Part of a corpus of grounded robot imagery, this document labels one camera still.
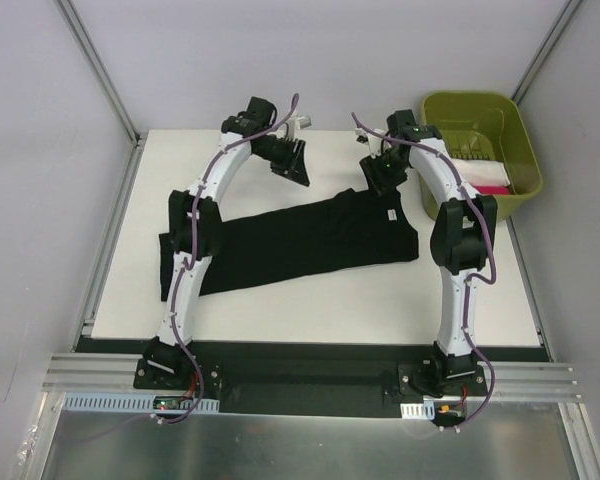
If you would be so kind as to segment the black t shirt blue logo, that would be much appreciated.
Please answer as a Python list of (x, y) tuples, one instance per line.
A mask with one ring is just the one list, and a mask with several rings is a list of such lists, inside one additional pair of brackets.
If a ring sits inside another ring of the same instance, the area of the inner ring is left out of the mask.
[[(330, 199), (222, 222), (221, 249), (202, 295), (419, 257), (418, 233), (397, 190), (376, 196), (346, 189)], [(168, 231), (158, 236), (161, 300), (172, 274)]]

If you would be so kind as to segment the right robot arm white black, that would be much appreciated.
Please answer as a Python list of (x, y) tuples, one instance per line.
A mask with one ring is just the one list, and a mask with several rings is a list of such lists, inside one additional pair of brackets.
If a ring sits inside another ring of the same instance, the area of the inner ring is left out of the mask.
[(427, 185), (438, 213), (430, 252), (442, 280), (440, 328), (428, 363), (409, 376), (416, 392), (441, 398), (477, 374), (480, 356), (474, 323), (478, 282), (495, 283), (494, 237), (498, 205), (474, 188), (453, 163), (439, 129), (417, 125), (408, 110), (387, 120), (388, 129), (372, 130), (357, 121), (356, 134), (369, 144), (360, 166), (370, 189), (383, 195), (403, 183), (414, 169)]

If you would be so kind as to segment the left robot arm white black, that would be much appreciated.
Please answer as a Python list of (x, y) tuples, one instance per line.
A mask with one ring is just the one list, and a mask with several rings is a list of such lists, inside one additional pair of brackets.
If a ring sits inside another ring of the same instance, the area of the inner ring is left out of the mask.
[(179, 389), (203, 384), (200, 365), (188, 348), (194, 314), (207, 270), (222, 244), (220, 203), (238, 170), (256, 156), (270, 171), (307, 187), (304, 162), (306, 142), (295, 137), (304, 120), (296, 115), (299, 95), (289, 111), (278, 116), (270, 101), (253, 97), (245, 110), (226, 118), (216, 153), (203, 172), (183, 191), (168, 199), (168, 240), (172, 250), (172, 274), (166, 312), (154, 338), (136, 367), (134, 386), (164, 383)]

